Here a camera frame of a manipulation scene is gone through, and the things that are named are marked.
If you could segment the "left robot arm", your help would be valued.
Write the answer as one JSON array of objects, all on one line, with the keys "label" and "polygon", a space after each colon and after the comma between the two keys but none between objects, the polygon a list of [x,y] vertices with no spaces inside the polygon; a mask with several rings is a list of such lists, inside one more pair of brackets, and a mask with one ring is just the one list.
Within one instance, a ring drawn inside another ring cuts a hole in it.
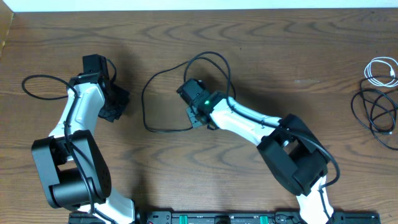
[{"label": "left robot arm", "polygon": [[113,186],[109,168],[94,139],[99,118],[113,122],[129,103],[129,92],[115,85],[111,61],[98,54],[83,58],[83,72],[66,82],[67,103],[48,137],[31,152],[47,203],[84,212],[102,223],[135,223],[134,202]]}]

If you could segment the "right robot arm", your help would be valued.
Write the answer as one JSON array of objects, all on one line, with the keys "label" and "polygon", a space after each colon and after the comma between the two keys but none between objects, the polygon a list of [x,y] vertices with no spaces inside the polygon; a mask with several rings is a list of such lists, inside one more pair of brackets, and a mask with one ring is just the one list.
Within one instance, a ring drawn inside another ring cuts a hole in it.
[{"label": "right robot arm", "polygon": [[253,143],[272,175],[295,195],[306,223],[331,223],[325,188],[331,155],[295,115],[267,116],[240,105],[219,91],[209,92],[202,81],[189,79],[177,89],[193,115],[193,126],[213,125]]}]

